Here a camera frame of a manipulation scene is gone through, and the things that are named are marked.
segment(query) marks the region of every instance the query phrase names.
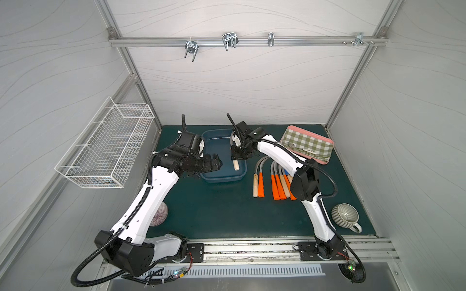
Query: striped mug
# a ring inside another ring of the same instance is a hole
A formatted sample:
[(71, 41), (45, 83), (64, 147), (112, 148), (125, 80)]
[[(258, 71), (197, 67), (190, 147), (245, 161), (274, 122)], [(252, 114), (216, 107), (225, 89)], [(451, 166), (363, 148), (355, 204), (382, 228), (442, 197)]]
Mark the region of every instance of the striped mug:
[(362, 227), (357, 223), (359, 220), (357, 210), (347, 203), (336, 205), (332, 209), (332, 218), (338, 226), (349, 228), (356, 233), (363, 231)]

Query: white wire basket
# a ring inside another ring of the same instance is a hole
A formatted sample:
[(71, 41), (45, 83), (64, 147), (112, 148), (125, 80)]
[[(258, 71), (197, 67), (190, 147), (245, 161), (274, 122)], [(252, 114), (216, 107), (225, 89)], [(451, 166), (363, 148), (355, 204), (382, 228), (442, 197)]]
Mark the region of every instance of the white wire basket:
[(153, 120), (149, 105), (109, 97), (55, 170), (81, 188), (123, 188)]

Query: orange handle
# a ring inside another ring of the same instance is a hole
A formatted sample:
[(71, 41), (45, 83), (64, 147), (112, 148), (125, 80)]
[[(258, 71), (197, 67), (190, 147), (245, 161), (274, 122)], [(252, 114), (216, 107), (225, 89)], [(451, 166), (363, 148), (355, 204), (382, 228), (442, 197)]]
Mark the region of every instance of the orange handle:
[(264, 180), (262, 179), (262, 173), (259, 173), (259, 185), (257, 188), (257, 197), (264, 197)]
[(283, 177), (285, 178), (285, 182), (287, 183), (288, 190), (290, 190), (291, 200), (296, 200), (297, 198), (293, 196), (293, 193), (291, 193), (291, 189), (290, 189), (291, 183), (290, 183), (290, 181), (288, 180), (287, 175), (283, 175)]
[(281, 200), (285, 200), (287, 197), (285, 196), (285, 192), (283, 192), (283, 188), (280, 183), (280, 178), (278, 175), (275, 175), (275, 180), (277, 181), (277, 188), (278, 188), (278, 195), (280, 196)]
[(275, 184), (275, 175), (272, 176), (272, 194), (274, 195), (274, 200), (280, 200), (280, 196), (278, 195), (277, 184)]

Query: tray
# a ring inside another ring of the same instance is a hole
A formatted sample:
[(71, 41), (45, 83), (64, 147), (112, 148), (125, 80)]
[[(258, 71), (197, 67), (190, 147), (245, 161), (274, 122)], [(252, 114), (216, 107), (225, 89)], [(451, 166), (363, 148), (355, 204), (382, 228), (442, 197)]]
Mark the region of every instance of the tray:
[(224, 183), (241, 180), (247, 171), (246, 161), (238, 161), (240, 169), (234, 170), (231, 160), (230, 135), (232, 129), (208, 130), (202, 134), (204, 138), (204, 152), (206, 154), (217, 154), (223, 162), (220, 170), (200, 174), (207, 183)]

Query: metal hook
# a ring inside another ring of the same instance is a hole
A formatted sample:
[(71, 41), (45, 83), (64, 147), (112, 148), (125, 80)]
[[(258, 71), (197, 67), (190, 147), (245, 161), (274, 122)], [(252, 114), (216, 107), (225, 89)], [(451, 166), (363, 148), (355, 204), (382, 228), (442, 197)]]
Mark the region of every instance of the metal hook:
[(199, 50), (199, 46), (197, 42), (191, 41), (191, 40), (187, 41), (185, 44), (185, 49), (186, 49), (185, 58), (188, 55), (188, 53), (194, 54), (192, 56), (192, 61), (194, 61), (194, 58), (196, 58), (196, 54), (198, 53), (198, 50)]
[(273, 32), (270, 32), (268, 34), (268, 46), (273, 47), (275, 45), (275, 34)]
[(357, 47), (360, 44), (370, 45), (368, 42), (363, 41), (363, 33), (360, 32), (357, 34), (356, 39), (351, 42), (353, 46)]
[(238, 43), (238, 35), (236, 32), (228, 32), (222, 35), (223, 45), (225, 49), (228, 51), (228, 44), (230, 43), (233, 48), (236, 48), (236, 44)]

